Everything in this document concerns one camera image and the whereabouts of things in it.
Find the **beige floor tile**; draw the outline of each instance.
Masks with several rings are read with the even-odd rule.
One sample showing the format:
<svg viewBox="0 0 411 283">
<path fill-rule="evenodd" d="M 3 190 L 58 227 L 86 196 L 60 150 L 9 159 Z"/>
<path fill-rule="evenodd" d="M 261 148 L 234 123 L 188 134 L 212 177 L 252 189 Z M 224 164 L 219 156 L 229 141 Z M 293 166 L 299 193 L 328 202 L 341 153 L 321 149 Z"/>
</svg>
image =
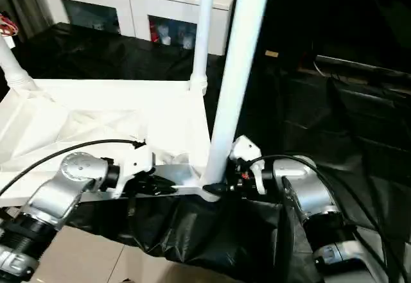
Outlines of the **beige floor tile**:
<svg viewBox="0 0 411 283">
<path fill-rule="evenodd" d="M 151 257 L 138 248 L 125 246 L 109 283 L 120 283 L 124 279 L 135 283 L 235 283 L 229 277 L 175 262 Z"/>
<path fill-rule="evenodd" d="M 32 283 L 107 283 L 124 245 L 64 227 L 40 261 Z"/>
</svg>

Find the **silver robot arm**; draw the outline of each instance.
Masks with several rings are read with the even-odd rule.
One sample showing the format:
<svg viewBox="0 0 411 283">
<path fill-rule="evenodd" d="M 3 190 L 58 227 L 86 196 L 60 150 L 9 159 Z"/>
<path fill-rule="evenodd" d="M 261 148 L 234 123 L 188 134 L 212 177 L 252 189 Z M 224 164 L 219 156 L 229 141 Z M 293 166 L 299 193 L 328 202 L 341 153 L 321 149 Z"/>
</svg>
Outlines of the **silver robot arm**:
<svg viewBox="0 0 411 283">
<path fill-rule="evenodd" d="M 153 154 L 147 146 L 134 150 L 120 165 L 88 153 L 66 156 L 56 175 L 42 184 L 0 237 L 0 282 L 29 281 L 39 259 L 87 191 L 109 191 L 121 197 L 126 183 L 137 174 L 149 175 Z"/>
<path fill-rule="evenodd" d="M 260 156 L 260 149 L 242 136 L 233 144 L 230 159 L 241 165 L 241 162 Z M 315 166 L 307 157 L 296 157 Z M 277 190 L 284 192 L 288 206 L 294 208 L 305 230 L 317 268 L 328 273 L 325 276 L 327 283 L 388 282 L 384 270 L 344 224 L 332 195 L 316 172 L 291 159 L 275 160 L 270 172 L 264 166 L 263 160 L 253 163 L 250 166 L 253 175 L 246 175 L 246 179 L 243 178 L 244 173 L 238 173 L 241 177 L 234 184 L 229 184 L 228 191 L 246 190 L 246 195 L 250 195 L 250 191 L 266 194 L 267 185 L 275 182 Z M 358 262 L 365 266 L 364 271 L 351 267 Z"/>
</svg>

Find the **white vertical pole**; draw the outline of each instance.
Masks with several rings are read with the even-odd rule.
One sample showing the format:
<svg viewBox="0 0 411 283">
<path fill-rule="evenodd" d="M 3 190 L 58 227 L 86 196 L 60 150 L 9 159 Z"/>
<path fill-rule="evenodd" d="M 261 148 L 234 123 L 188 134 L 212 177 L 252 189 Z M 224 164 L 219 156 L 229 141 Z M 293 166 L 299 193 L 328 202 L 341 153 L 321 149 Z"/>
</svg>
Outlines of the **white vertical pole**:
<svg viewBox="0 0 411 283">
<path fill-rule="evenodd" d="M 267 0 L 237 0 L 223 83 L 202 184 L 223 179 L 236 132 Z"/>
<path fill-rule="evenodd" d="M 12 50 L 8 47 L 6 40 L 0 35 L 0 67 L 4 71 L 7 85 L 13 89 L 35 90 L 37 87 L 18 61 Z"/>
<path fill-rule="evenodd" d="M 213 0 L 200 0 L 200 17 L 198 18 L 195 39 L 193 73 L 190 77 L 190 89 L 200 89 L 203 95 L 207 91 L 207 54 Z"/>
</svg>

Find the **black trash bag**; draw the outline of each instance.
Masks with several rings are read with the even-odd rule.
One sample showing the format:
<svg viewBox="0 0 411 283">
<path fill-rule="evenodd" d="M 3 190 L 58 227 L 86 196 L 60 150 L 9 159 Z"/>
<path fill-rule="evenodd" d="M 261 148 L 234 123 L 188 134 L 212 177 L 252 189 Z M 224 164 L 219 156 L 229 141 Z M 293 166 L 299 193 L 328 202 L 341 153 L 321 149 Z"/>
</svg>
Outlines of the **black trash bag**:
<svg viewBox="0 0 411 283">
<path fill-rule="evenodd" d="M 281 209 L 232 198 L 141 198 L 83 203 L 68 225 L 169 261 L 268 282 L 279 275 L 274 264 Z"/>
</svg>

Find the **black fabric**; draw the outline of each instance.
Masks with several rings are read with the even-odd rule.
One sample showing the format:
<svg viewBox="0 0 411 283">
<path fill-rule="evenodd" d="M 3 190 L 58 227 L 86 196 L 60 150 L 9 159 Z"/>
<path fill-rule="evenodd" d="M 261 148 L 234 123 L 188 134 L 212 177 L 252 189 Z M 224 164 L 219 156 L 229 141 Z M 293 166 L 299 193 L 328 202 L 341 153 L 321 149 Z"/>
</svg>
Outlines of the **black fabric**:
<svg viewBox="0 0 411 283">
<path fill-rule="evenodd" d="M 193 61 L 189 51 L 65 24 L 40 34 L 15 54 L 34 78 L 188 80 Z M 224 58 L 208 62 L 204 103 L 210 130 L 223 65 Z M 250 137 L 265 155 L 311 157 L 330 177 L 351 219 L 369 232 L 370 223 L 336 177 L 349 184 L 401 258 L 411 254 L 410 109 L 405 94 L 281 74 L 258 60 L 237 135 Z M 304 232 L 293 212 L 285 214 L 275 204 L 226 199 L 206 203 L 183 196 L 84 203 L 70 224 L 245 282 L 318 282 Z M 410 263 L 405 264 L 408 271 Z M 398 274 L 390 256 L 388 264 Z"/>
</svg>

